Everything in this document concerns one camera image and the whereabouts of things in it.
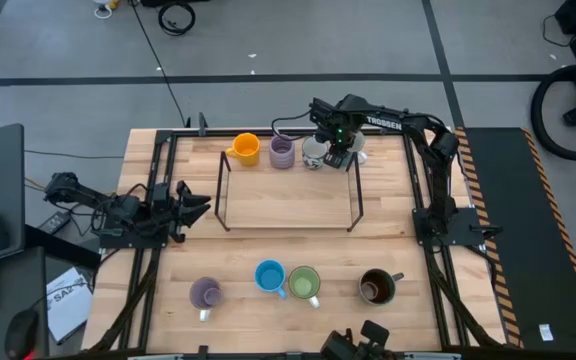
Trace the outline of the green and white mug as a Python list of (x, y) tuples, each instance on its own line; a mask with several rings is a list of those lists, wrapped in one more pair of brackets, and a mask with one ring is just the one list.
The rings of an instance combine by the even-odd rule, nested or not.
[(314, 309), (320, 308), (317, 298), (321, 287), (321, 279), (317, 271), (310, 266), (299, 266), (295, 268), (288, 279), (291, 293), (299, 298), (308, 300)]

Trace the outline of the plain white mug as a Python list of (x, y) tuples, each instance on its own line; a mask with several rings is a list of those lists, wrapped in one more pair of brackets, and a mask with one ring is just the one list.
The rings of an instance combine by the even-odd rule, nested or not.
[(365, 145), (365, 136), (361, 131), (355, 133), (352, 145), (349, 147), (348, 152), (357, 156), (358, 163), (364, 165), (367, 161), (367, 154), (363, 151)]

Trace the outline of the white patterned mug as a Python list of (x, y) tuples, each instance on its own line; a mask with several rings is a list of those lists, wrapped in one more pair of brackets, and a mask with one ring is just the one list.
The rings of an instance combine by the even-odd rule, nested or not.
[(320, 143), (314, 136), (306, 138), (302, 143), (302, 162), (310, 170), (320, 169), (328, 152), (326, 143)]

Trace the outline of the dark speckled brown mug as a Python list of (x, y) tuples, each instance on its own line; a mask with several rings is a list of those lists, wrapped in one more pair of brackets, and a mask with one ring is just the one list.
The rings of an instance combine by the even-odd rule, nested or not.
[(359, 294), (369, 304), (386, 305), (394, 299), (396, 283), (403, 278), (403, 273), (390, 274), (382, 269), (370, 269), (359, 279)]

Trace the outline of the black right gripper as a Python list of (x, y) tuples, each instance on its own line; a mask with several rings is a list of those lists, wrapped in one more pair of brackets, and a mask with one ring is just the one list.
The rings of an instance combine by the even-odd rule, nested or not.
[(326, 106), (325, 128), (330, 135), (329, 149), (324, 163), (335, 169), (342, 167), (345, 156), (354, 143), (362, 127), (365, 115), (362, 110), (368, 102), (363, 97), (344, 97), (336, 105)]

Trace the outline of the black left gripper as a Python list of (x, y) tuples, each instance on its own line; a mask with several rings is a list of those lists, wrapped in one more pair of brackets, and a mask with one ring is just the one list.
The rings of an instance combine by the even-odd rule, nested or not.
[(184, 181), (177, 183), (176, 193), (177, 198), (171, 205), (172, 220), (168, 225), (168, 235), (175, 243), (183, 243), (186, 240), (183, 227), (191, 227), (211, 208), (208, 204), (211, 197), (191, 194)]

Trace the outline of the light blue mug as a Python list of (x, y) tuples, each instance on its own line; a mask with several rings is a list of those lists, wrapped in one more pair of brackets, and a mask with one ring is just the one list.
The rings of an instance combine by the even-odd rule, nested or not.
[(276, 260), (264, 260), (255, 269), (255, 284), (264, 292), (277, 293), (282, 299), (287, 298), (287, 294), (283, 289), (285, 281), (285, 269)]

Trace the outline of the purple ribbed mug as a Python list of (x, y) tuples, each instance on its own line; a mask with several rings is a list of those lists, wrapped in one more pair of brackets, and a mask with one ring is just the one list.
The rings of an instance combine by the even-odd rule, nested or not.
[(288, 169), (295, 163), (295, 145), (290, 140), (274, 136), (269, 144), (269, 160), (276, 169)]

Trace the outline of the black computer mouse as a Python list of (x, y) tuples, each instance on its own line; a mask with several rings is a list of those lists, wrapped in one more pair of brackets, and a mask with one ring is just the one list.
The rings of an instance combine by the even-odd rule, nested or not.
[(36, 344), (38, 314), (28, 308), (10, 320), (4, 340), (4, 352), (9, 360), (25, 360), (33, 353)]

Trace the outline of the purple and white mug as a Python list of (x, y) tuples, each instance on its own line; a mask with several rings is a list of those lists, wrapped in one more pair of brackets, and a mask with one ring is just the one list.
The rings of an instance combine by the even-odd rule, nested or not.
[(220, 283), (212, 277), (197, 279), (190, 288), (189, 299), (191, 304), (200, 311), (200, 321), (206, 322), (211, 311), (222, 300)]

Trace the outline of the black metal wooden shelf rack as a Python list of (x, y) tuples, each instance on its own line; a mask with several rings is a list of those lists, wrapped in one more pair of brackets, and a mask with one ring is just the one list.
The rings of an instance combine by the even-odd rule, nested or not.
[(343, 229), (364, 215), (358, 159), (346, 166), (275, 169), (267, 162), (243, 167), (220, 154), (214, 213), (234, 229)]

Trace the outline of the black hazard striped floor mat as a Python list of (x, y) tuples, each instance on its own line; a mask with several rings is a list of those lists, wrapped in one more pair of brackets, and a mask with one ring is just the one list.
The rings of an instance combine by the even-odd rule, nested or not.
[[(455, 131), (486, 243), (508, 343), (576, 352), (576, 254), (532, 136), (522, 128)], [(538, 325), (549, 324), (553, 342)]]

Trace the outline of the black power adapter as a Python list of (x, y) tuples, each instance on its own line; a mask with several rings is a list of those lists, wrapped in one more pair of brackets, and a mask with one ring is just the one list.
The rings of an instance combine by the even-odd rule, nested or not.
[(68, 212), (55, 212), (51, 217), (42, 222), (38, 229), (50, 234), (55, 235), (62, 230), (71, 221), (71, 216)]

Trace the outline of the yellow mug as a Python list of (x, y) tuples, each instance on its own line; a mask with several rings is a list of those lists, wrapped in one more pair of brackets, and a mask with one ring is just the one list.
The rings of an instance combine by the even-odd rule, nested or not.
[(256, 166), (259, 163), (260, 148), (260, 140), (256, 135), (240, 133), (226, 150), (226, 155), (237, 159), (243, 166)]

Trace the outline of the black side desk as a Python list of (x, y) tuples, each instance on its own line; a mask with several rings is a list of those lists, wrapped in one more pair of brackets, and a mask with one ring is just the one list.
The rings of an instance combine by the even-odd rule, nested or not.
[[(10, 320), (18, 312), (32, 307), (38, 313), (38, 328), (35, 340), (37, 357), (49, 354), (50, 332), (48, 330), (46, 282), (50, 274), (46, 271), (46, 261), (50, 258), (65, 266), (93, 270), (99, 263), (98, 243), (90, 240), (83, 244), (72, 244), (55, 236), (43, 236), (48, 247), (31, 247), (0, 259), (0, 360), (8, 360), (5, 351), (5, 335)], [(61, 251), (53, 246), (57, 243), (67, 249)]]

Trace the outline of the white paper booklet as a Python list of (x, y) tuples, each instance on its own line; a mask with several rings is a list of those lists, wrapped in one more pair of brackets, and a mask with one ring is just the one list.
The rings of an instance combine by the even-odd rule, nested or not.
[(88, 319), (92, 290), (88, 280), (74, 267), (46, 286), (48, 328), (52, 338), (61, 344)]

